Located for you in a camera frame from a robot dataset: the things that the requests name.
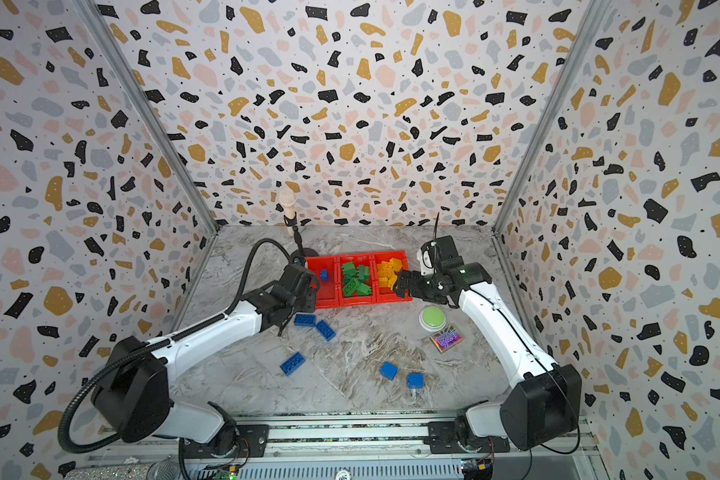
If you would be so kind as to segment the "blue lego brick slanted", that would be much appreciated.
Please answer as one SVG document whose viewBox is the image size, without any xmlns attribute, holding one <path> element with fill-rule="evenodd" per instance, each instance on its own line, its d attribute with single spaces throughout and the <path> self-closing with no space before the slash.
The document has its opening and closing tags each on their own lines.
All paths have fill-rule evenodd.
<svg viewBox="0 0 720 480">
<path fill-rule="evenodd" d="M 328 342 L 330 342 L 336 336 L 335 331 L 325 321 L 319 321 L 315 325 L 315 328 L 318 333 Z"/>
</svg>

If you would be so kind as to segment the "yellow lego pile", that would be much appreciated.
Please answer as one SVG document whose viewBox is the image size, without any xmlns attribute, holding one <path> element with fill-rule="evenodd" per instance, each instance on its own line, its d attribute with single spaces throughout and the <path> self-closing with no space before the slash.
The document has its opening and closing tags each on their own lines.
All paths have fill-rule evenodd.
<svg viewBox="0 0 720 480">
<path fill-rule="evenodd" d="M 391 258 L 389 260 L 383 260 L 377 264 L 377 278 L 380 289 L 393 289 L 398 274 L 402 270 L 403 263 L 399 258 Z"/>
</svg>

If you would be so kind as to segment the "blue long lego brick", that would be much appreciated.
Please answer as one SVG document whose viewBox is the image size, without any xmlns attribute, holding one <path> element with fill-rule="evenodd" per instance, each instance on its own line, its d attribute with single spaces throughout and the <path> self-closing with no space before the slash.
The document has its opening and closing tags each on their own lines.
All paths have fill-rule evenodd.
<svg viewBox="0 0 720 480">
<path fill-rule="evenodd" d="M 290 376 L 304 363 L 305 359 L 302 354 L 296 352 L 280 365 L 280 369 L 284 375 Z"/>
</svg>

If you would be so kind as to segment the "green lego pile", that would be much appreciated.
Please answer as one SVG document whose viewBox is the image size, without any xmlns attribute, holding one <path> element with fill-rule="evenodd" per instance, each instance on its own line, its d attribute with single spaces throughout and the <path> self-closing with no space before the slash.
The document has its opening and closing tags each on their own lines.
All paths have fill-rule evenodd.
<svg viewBox="0 0 720 480">
<path fill-rule="evenodd" d="M 367 265 L 347 262 L 341 265 L 342 293 L 345 298 L 372 295 L 371 272 Z"/>
</svg>

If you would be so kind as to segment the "blue small lego brick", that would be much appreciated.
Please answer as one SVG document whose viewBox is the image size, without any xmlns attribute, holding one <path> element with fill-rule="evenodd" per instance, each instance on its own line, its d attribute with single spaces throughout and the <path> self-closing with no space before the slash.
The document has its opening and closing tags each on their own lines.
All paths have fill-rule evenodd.
<svg viewBox="0 0 720 480">
<path fill-rule="evenodd" d="M 398 373 L 398 367 L 390 362 L 384 362 L 380 369 L 380 375 L 390 381 L 393 381 Z"/>
</svg>

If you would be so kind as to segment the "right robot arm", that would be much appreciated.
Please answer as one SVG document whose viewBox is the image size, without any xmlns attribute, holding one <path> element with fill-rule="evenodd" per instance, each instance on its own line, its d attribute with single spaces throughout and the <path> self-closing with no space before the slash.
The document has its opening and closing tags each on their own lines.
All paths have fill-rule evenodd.
<svg viewBox="0 0 720 480">
<path fill-rule="evenodd" d="M 466 263 L 450 236 L 434 238 L 418 252 L 421 268 L 403 270 L 393 292 L 456 308 L 467 315 L 497 356 L 510 392 L 499 403 L 482 402 L 454 422 L 458 442 L 474 448 L 503 437 L 521 451 L 580 431 L 582 378 L 544 351 L 507 307 L 479 263 Z"/>
</svg>

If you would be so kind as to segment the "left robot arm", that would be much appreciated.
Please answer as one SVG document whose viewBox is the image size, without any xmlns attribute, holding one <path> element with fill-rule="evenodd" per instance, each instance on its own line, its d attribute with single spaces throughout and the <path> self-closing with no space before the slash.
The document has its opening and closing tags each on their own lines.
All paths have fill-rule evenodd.
<svg viewBox="0 0 720 480">
<path fill-rule="evenodd" d="M 295 314 L 313 312 L 320 286 L 307 268 L 288 265 L 278 280 L 243 294 L 229 313 L 149 342 L 123 340 L 113 361 L 142 347 L 155 349 L 107 374 L 93 388 L 93 405 L 127 443 L 157 436 L 206 445 L 218 455 L 231 450 L 239 435 L 234 418 L 213 402 L 173 398 L 171 386 L 227 346 L 273 326 L 282 330 Z"/>
</svg>

